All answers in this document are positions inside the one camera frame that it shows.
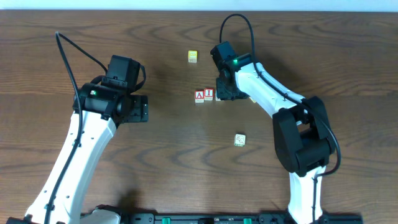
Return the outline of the red letter I block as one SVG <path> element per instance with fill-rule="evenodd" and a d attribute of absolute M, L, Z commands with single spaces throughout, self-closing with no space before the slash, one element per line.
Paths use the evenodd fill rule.
<path fill-rule="evenodd" d="M 214 89 L 213 88 L 205 88 L 204 89 L 204 100 L 212 101 L 214 98 Z"/>

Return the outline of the red letter A block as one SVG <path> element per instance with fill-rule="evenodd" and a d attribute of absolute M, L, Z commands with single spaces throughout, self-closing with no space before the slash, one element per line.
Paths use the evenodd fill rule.
<path fill-rule="evenodd" d="M 196 90 L 195 91 L 195 103 L 203 103 L 205 100 L 204 91 Z"/>

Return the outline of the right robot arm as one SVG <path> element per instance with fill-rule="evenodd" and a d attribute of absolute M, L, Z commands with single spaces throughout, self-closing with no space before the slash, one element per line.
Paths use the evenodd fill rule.
<path fill-rule="evenodd" d="M 211 55 L 220 76 L 217 95 L 221 100 L 250 96 L 272 118 L 275 153 L 290 178 L 288 212 L 296 223 L 320 223 L 322 178 L 338 170 L 326 170 L 330 155 L 341 149 L 331 130 L 325 105 L 314 96 L 290 91 L 272 77 L 250 54 Z"/>

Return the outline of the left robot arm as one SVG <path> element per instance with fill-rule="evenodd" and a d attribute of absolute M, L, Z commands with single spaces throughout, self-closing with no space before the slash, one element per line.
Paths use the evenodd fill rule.
<path fill-rule="evenodd" d="M 7 224 L 129 221 L 128 215 L 107 205 L 86 215 L 81 210 L 98 161 L 119 125 L 148 121 L 148 97 L 86 83 L 73 109 L 67 138 L 42 191 L 23 218 L 10 217 Z"/>

